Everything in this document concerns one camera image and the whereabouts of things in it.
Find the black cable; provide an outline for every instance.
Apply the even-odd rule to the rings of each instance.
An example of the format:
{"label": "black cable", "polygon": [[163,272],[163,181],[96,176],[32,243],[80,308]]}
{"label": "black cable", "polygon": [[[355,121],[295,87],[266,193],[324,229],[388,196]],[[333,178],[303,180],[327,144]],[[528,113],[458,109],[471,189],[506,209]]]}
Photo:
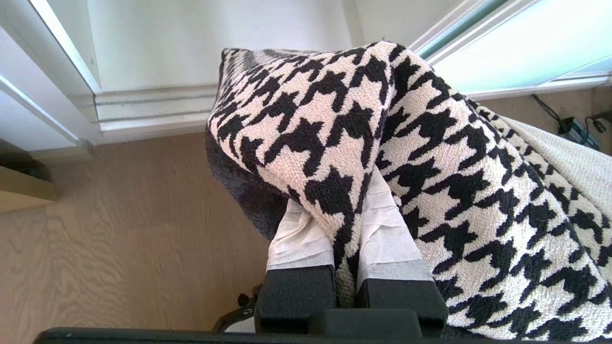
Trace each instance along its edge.
{"label": "black cable", "polygon": [[536,100],[536,102],[544,109],[544,111],[546,111],[546,113],[551,116],[555,121],[557,121],[557,123],[559,123],[559,126],[561,128],[563,128],[563,125],[561,124],[561,117],[559,117],[559,115],[554,112],[553,109],[551,109],[542,99],[540,99],[540,97],[538,97],[535,94],[532,94],[531,97],[533,99]]}
{"label": "black cable", "polygon": [[587,119],[592,120],[593,125],[595,125],[595,120],[591,118],[590,116],[584,119],[584,128],[586,129],[586,134],[585,136],[582,137],[582,141],[580,141],[580,144],[585,144],[587,140],[589,139],[589,122],[587,121]]}
{"label": "black cable", "polygon": [[[532,94],[531,97],[536,100],[536,102],[544,109],[544,111],[546,111],[546,113],[549,116],[551,116],[555,121],[557,121],[557,123],[559,124],[559,128],[561,128],[561,130],[563,130],[564,132],[569,131],[569,128],[566,128],[563,125],[563,122],[561,121],[561,117],[559,117],[559,115],[556,112],[554,112],[553,109],[551,109],[542,99],[540,99],[540,97],[538,97],[535,94]],[[582,136],[582,140],[580,142],[577,142],[577,141],[574,141],[574,142],[579,143],[579,144],[585,144],[587,142],[587,140],[589,139],[589,132],[590,131],[589,131],[589,122],[587,121],[587,119],[595,121],[590,116],[586,117],[584,119],[584,128],[586,129],[586,134]]]}

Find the black plastic part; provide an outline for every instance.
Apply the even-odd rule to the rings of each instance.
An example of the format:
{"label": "black plastic part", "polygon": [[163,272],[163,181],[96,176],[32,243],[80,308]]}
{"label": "black plastic part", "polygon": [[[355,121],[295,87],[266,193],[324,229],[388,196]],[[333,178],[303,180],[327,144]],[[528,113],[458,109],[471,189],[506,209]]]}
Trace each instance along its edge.
{"label": "black plastic part", "polygon": [[433,281],[366,279],[356,307],[407,308],[415,311],[423,337],[440,337],[449,317],[442,294]]}
{"label": "black plastic part", "polygon": [[410,309],[328,309],[308,320],[308,334],[331,338],[406,340],[422,338]]}
{"label": "black plastic part", "polygon": [[534,340],[494,340],[494,339],[440,339],[405,338],[389,340],[373,338],[360,340],[353,338],[325,338],[310,335],[245,335],[210,334],[207,332],[159,331],[135,329],[85,329],[56,327],[41,332],[35,344],[569,344],[570,342]]}
{"label": "black plastic part", "polygon": [[240,294],[240,295],[238,295],[238,306],[244,307],[244,306],[248,305],[248,302],[250,300],[251,299],[248,297],[248,295]]}
{"label": "black plastic part", "polygon": [[334,267],[269,270],[255,305],[257,333],[305,334],[308,317],[336,307]]}
{"label": "black plastic part", "polygon": [[607,130],[606,126],[603,123],[601,123],[600,121],[596,121],[595,119],[593,120],[593,126],[600,133],[604,133]]}

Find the white baseboard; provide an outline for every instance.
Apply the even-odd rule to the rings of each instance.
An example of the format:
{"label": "white baseboard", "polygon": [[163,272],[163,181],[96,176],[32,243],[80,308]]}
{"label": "white baseboard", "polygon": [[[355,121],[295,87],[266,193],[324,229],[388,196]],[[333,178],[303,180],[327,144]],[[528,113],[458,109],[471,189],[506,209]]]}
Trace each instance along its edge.
{"label": "white baseboard", "polygon": [[158,118],[125,119],[100,123],[105,143],[144,140],[203,132],[208,113],[179,114]]}
{"label": "white baseboard", "polygon": [[105,92],[95,97],[100,123],[209,113],[217,85]]}
{"label": "white baseboard", "polygon": [[95,97],[104,142],[201,132],[217,85],[107,92]]}
{"label": "white baseboard", "polygon": [[[602,73],[573,73],[536,87],[467,92],[474,100],[520,97],[610,84]],[[98,95],[96,104],[105,143],[203,132],[215,100],[213,85],[115,92]]]}
{"label": "white baseboard", "polygon": [[505,88],[490,91],[465,92],[465,95],[473,100],[501,99],[510,97],[522,97],[534,93],[552,93],[571,91],[573,89],[587,89],[610,84],[612,78],[602,74],[580,74],[573,73],[547,83],[534,87]]}

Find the black and white blanket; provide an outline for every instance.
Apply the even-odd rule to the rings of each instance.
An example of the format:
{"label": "black and white blanket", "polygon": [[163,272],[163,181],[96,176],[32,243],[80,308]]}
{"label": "black and white blanket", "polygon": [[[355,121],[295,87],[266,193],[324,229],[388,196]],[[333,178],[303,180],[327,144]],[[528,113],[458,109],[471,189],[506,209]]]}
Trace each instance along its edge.
{"label": "black and white blanket", "polygon": [[355,293],[376,165],[450,310],[491,338],[612,337],[610,222],[503,118],[401,45],[227,49],[208,119],[215,176],[272,239],[291,198]]}

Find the white wall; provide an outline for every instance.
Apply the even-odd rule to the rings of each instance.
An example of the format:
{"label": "white wall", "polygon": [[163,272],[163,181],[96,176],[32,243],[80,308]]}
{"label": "white wall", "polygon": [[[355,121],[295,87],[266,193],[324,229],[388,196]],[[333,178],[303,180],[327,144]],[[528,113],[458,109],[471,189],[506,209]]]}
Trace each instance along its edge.
{"label": "white wall", "polygon": [[226,47],[351,46],[341,0],[88,0],[102,90],[215,84]]}
{"label": "white wall", "polygon": [[0,91],[0,140],[24,149],[40,151],[74,146],[8,94]]}
{"label": "white wall", "polygon": [[76,50],[100,83],[87,0],[47,0]]}
{"label": "white wall", "polygon": [[382,40],[412,44],[461,0],[356,0],[367,43]]}

